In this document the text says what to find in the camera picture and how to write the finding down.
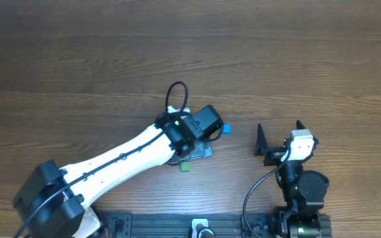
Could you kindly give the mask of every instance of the wooden surface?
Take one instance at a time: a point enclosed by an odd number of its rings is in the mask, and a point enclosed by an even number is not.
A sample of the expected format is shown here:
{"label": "wooden surface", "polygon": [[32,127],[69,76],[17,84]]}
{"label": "wooden surface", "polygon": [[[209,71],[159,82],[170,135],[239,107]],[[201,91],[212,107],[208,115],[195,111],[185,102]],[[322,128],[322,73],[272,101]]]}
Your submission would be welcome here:
{"label": "wooden surface", "polygon": [[[361,0],[0,0],[0,235],[21,224],[11,199],[35,166],[128,141],[176,80],[232,134],[191,172],[150,169],[98,208],[241,213],[272,169],[253,156],[257,123],[274,146],[301,119],[320,140],[305,168],[331,181],[334,236],[381,237],[381,1]],[[248,208],[282,204],[271,178]]]}

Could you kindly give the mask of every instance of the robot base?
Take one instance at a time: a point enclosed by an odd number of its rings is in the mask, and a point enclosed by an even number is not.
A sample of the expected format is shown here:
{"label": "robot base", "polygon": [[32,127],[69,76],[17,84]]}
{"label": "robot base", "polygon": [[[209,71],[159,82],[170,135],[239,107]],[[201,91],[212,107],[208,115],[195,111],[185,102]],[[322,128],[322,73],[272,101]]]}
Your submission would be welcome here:
{"label": "robot base", "polygon": [[[113,238],[189,238],[193,219],[207,219],[216,237],[247,238],[241,215],[132,215],[128,212],[104,212],[101,214],[107,227],[108,236]],[[249,223],[262,238],[273,238],[268,232],[268,214],[247,214]],[[332,238],[329,216],[321,215],[321,237]]]}

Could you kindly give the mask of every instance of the green block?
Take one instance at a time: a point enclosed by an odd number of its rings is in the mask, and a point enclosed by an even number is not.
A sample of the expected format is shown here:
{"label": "green block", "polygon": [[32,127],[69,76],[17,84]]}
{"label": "green block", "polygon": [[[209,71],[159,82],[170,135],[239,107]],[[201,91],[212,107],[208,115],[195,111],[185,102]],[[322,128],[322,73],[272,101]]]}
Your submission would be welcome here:
{"label": "green block", "polygon": [[191,164],[189,162],[182,162],[180,166],[180,170],[182,172],[190,172],[191,171]]}

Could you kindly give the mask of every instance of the blue block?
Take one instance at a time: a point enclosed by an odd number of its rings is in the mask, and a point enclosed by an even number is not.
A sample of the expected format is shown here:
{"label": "blue block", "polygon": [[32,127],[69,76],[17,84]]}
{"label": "blue block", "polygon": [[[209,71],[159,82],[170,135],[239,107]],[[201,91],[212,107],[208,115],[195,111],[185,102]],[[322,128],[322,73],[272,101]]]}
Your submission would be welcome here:
{"label": "blue block", "polygon": [[232,132],[232,128],[230,127],[230,124],[224,124],[223,135],[230,135],[231,132]]}

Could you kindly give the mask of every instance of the wooden table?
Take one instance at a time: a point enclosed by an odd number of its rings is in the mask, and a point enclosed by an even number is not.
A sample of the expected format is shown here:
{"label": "wooden table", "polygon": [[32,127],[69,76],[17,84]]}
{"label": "wooden table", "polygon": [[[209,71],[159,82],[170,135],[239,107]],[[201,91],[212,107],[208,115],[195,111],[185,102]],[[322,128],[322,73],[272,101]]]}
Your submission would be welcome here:
{"label": "wooden table", "polygon": [[[241,213],[272,169],[253,156],[257,123],[274,146],[301,119],[320,140],[305,168],[331,181],[334,236],[381,237],[381,1],[361,0],[0,0],[0,235],[21,224],[11,199],[35,166],[128,141],[176,80],[193,112],[214,105],[232,134],[191,172],[140,173],[99,209]],[[270,178],[248,209],[282,204]]]}

